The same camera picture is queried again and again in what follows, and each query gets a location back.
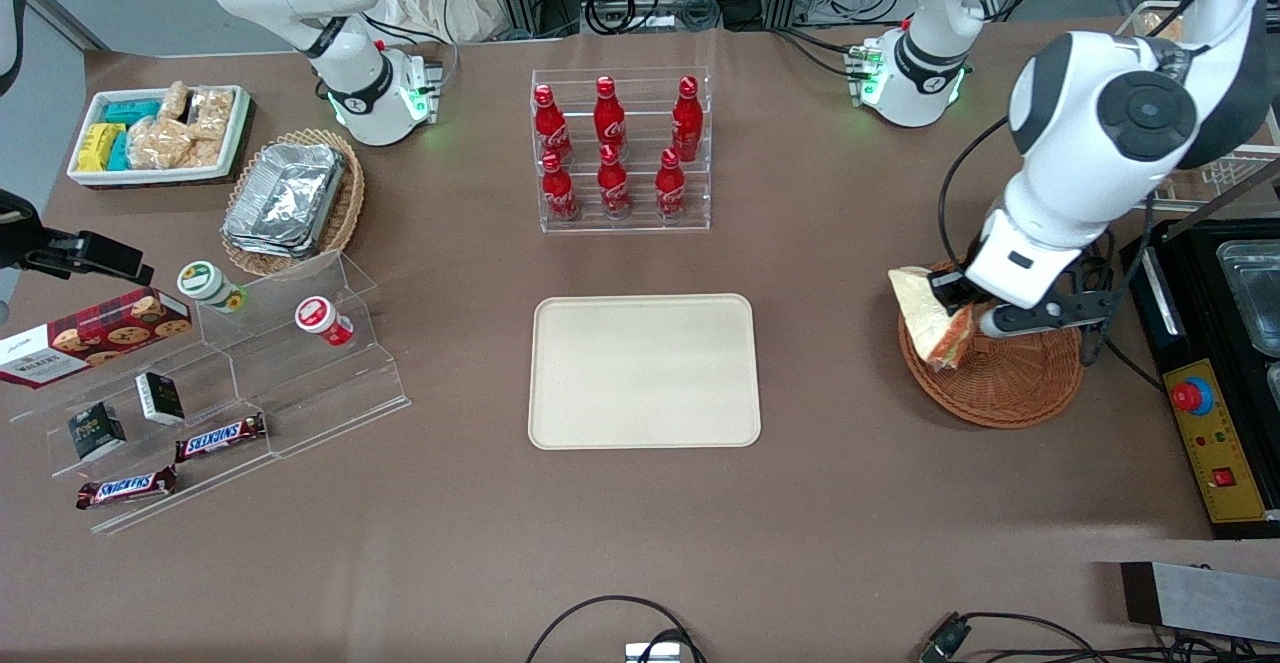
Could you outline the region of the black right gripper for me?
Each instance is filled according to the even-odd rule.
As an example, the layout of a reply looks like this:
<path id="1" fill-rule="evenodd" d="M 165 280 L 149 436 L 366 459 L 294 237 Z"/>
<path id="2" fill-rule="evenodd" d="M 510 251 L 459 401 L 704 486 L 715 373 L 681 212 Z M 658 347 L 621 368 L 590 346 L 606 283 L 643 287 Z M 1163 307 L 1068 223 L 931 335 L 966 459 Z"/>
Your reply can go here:
<path id="1" fill-rule="evenodd" d="M 47 275 L 100 274 L 136 285 L 150 285 L 154 268 L 142 250 L 109 236 L 81 230 L 72 250 L 45 248 L 47 234 L 38 212 L 20 195 L 1 189 L 1 268 L 23 268 Z"/>

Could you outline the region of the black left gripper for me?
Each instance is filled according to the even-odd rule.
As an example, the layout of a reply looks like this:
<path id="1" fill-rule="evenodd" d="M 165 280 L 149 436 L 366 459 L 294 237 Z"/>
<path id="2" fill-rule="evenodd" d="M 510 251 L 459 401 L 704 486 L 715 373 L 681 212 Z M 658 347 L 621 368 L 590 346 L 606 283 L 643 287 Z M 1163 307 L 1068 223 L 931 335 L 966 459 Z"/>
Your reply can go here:
<path id="1" fill-rule="evenodd" d="M 991 305 L 997 316 L 1014 317 L 1105 317 L 1112 311 L 1115 294 L 1111 291 L 1047 291 L 1037 303 L 1019 306 L 989 291 L 982 291 L 969 276 L 956 270 L 941 270 L 928 275 L 931 291 L 938 302 L 952 312 L 966 305 Z"/>

